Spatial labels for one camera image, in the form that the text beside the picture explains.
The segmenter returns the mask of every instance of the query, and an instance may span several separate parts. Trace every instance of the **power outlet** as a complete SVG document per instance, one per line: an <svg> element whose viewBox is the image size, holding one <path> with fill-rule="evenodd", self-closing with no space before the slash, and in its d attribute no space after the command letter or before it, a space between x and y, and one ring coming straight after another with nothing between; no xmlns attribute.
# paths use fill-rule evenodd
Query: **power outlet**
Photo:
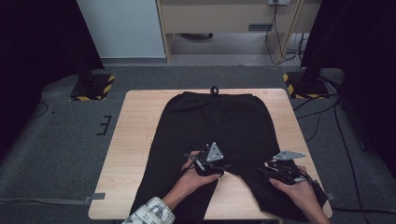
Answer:
<svg viewBox="0 0 396 224"><path fill-rule="evenodd" d="M268 0L268 5L274 6L275 3L278 6L288 6L290 5L290 0Z"/></svg>

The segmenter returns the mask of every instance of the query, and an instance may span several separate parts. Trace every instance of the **white wall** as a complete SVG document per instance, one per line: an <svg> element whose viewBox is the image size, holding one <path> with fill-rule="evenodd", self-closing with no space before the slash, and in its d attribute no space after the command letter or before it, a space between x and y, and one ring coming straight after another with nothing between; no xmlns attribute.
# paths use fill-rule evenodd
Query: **white wall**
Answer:
<svg viewBox="0 0 396 224"><path fill-rule="evenodd" d="M156 0L78 0L101 58L165 58Z"/></svg>

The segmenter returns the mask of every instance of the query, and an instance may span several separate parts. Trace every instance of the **hand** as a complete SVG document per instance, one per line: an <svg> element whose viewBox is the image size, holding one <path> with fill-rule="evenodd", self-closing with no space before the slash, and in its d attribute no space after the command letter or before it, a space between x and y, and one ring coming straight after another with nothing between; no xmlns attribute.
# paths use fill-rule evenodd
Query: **hand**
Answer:
<svg viewBox="0 0 396 224"><path fill-rule="evenodd" d="M191 155L198 154L199 151L192 151ZM181 169L185 169L190 166L192 160L190 158L183 164ZM163 202L173 210L175 207L188 195L196 191L202 185L209 184L217 180L220 175L208 175L200 176L197 174L194 166L191 166L189 170L176 182L171 191L163 197Z"/></svg>
<svg viewBox="0 0 396 224"><path fill-rule="evenodd" d="M303 166L297 166L300 170L306 172ZM295 183L294 185L286 185L279 180L270 179L270 182L277 188L285 192L291 200L305 214L311 223L330 223L330 220L324 214L318 203L314 189L308 181Z"/></svg>

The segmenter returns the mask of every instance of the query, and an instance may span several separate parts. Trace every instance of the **table top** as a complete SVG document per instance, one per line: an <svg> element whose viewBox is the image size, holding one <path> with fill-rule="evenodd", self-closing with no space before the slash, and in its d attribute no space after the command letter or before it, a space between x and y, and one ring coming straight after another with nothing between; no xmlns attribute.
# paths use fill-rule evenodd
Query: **table top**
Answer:
<svg viewBox="0 0 396 224"><path fill-rule="evenodd" d="M105 193L102 200L92 200L91 219L125 219L143 178L149 149L161 113L168 101L183 91L209 93L209 90L128 91L111 140L95 193ZM311 155L294 115L290 100L282 89L221 89L220 94L251 93L265 103L273 120L281 149L302 152L296 159L319 183ZM330 217L328 202L323 206ZM242 178L225 173L219 180L207 208L205 219L274 219L260 211L253 194Z"/></svg>

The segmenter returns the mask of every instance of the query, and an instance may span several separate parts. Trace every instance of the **gray carpet floor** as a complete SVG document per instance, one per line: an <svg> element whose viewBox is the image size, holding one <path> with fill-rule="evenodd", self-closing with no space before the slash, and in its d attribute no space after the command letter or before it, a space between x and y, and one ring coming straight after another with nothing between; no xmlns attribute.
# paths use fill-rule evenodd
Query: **gray carpet floor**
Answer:
<svg viewBox="0 0 396 224"><path fill-rule="evenodd" d="M0 198L83 200L96 188L124 96L129 90L281 88L282 75L297 67L259 66L128 66L108 67L116 76L105 100L72 102L69 94L78 77L49 84L42 92L30 122L0 167ZM313 100L295 111L296 117L332 106L337 96ZM290 99L295 108L306 100ZM361 203L367 209L396 209L396 180L375 152L361 150L345 109L336 106L337 119L346 139L358 181ZM106 135L105 116L112 116ZM332 207L359 208L351 166L333 109L300 118L322 185L333 192ZM1 203L0 223L120 223L120 220L91 220L88 205ZM366 214L370 223L396 223L396 216ZM332 223L364 223L361 213L333 211ZM284 223L298 223L285 220Z"/></svg>

